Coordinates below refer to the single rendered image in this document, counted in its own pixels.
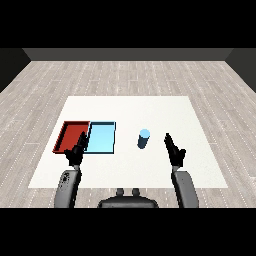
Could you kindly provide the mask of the light blue shallow open box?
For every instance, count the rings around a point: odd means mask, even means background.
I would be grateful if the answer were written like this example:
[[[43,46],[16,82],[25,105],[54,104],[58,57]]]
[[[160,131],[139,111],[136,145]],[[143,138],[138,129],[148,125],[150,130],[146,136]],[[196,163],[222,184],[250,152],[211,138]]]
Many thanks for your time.
[[[85,154],[113,154],[116,123],[113,121],[93,121],[87,133],[88,146]]]

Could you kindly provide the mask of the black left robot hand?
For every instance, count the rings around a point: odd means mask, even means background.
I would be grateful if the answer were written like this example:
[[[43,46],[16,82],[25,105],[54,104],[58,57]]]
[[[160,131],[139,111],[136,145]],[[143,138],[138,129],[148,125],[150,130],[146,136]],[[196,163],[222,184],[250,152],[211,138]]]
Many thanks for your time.
[[[79,136],[78,142],[71,150],[65,149],[64,154],[69,161],[70,166],[80,165],[83,160],[83,154],[87,150],[89,139],[85,132]]]

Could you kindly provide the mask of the small blue can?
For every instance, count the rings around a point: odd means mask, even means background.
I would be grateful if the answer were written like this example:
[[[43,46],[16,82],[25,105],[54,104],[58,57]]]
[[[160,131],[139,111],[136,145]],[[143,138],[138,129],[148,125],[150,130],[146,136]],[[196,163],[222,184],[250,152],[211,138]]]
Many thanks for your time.
[[[146,147],[146,144],[147,144],[149,138],[150,138],[150,131],[148,129],[142,129],[139,133],[137,146],[140,149],[144,149]]]

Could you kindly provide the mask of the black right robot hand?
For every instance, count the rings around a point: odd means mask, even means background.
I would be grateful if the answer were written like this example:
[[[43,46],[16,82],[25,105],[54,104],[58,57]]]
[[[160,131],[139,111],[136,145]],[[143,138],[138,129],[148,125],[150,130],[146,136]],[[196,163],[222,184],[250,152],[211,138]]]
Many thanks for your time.
[[[175,144],[170,136],[169,133],[165,135],[164,143],[169,155],[169,160],[172,166],[176,167],[182,167],[183,166],[183,160],[186,155],[185,149],[179,149]]]

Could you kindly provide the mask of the dark grey robot body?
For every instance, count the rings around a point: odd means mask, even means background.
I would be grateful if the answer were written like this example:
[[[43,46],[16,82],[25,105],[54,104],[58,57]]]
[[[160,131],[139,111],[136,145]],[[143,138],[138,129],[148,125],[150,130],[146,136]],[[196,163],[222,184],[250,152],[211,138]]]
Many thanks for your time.
[[[138,188],[132,189],[131,196],[124,195],[124,189],[118,188],[116,195],[98,203],[98,208],[158,208],[155,200],[140,195]]]

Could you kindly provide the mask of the red shallow open box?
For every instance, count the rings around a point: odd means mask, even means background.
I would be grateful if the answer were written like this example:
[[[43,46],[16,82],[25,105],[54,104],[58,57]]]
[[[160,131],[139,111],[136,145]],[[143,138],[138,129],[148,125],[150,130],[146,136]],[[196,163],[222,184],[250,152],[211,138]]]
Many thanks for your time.
[[[71,150],[77,144],[81,133],[88,132],[89,124],[89,121],[65,121],[52,152],[63,154],[66,149]]]

